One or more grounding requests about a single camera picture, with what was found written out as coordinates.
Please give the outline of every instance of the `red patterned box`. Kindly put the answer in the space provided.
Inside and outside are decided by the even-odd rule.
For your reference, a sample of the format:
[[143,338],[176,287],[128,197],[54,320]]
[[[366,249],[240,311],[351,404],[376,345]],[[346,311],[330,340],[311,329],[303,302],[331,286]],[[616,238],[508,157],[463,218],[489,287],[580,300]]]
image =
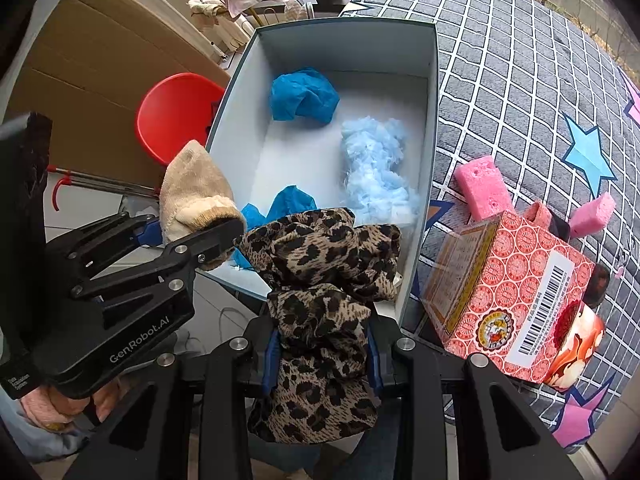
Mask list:
[[422,304],[447,351],[482,352],[505,374],[540,383],[560,350],[556,322],[582,299],[593,267],[505,211],[446,237]]

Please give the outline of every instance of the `pink sponge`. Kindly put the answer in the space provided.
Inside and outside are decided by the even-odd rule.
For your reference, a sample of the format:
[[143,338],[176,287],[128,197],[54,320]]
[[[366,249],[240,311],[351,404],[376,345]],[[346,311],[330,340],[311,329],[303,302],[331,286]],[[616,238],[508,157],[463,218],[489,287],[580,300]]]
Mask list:
[[591,202],[581,205],[569,220],[571,238],[593,235],[609,223],[616,201],[607,191]]
[[502,211],[513,211],[502,174],[495,167],[491,155],[463,164],[453,172],[453,176],[460,184],[476,222]]
[[545,230],[549,230],[551,225],[551,211],[546,208],[540,200],[536,200],[533,204],[527,207],[522,213],[522,216],[529,220],[533,225],[539,225]]

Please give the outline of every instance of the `red hook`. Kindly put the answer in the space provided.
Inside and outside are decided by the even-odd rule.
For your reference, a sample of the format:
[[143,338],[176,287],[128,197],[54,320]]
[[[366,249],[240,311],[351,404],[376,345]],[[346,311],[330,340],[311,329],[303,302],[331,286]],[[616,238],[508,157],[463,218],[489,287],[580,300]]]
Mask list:
[[58,200],[57,200],[58,188],[60,186],[71,186],[71,185],[72,185],[71,177],[68,175],[65,175],[62,178],[60,178],[60,180],[57,181],[56,185],[53,187],[53,193],[51,194],[51,203],[53,204],[53,209],[55,209],[56,211],[60,211],[60,208],[58,207]]

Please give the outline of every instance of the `light blue fluffy fiber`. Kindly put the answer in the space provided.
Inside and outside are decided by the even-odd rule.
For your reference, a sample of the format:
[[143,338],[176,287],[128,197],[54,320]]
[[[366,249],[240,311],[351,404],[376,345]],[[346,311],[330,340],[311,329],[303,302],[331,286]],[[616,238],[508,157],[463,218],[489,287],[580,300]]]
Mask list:
[[342,124],[347,158],[347,207],[357,224],[414,224],[418,196],[393,170],[402,161],[406,134],[402,123],[381,123],[369,116]]

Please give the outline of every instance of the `blue plastic bag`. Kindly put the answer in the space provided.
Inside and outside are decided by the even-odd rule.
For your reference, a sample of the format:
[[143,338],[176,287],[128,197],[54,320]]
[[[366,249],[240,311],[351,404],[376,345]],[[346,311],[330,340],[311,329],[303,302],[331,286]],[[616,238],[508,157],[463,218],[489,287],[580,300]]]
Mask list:
[[275,121],[292,121],[296,115],[328,124],[340,97],[318,70],[303,68],[273,81],[269,104]]
[[[266,218],[260,214],[258,208],[253,204],[247,204],[242,208],[241,213],[246,219],[246,230],[250,231],[260,227],[261,225],[273,222],[278,218],[282,218],[286,215],[293,213],[302,213],[304,211],[312,211],[318,209],[316,201],[310,195],[304,191],[300,191],[297,186],[287,186],[273,199],[271,208]],[[251,264],[242,253],[236,249],[234,251],[234,261],[238,267],[243,269],[251,269]]]
[[356,225],[412,225],[418,214],[415,190],[393,171],[402,161],[406,137],[402,123],[371,117],[342,124],[342,150],[348,165],[346,205]]

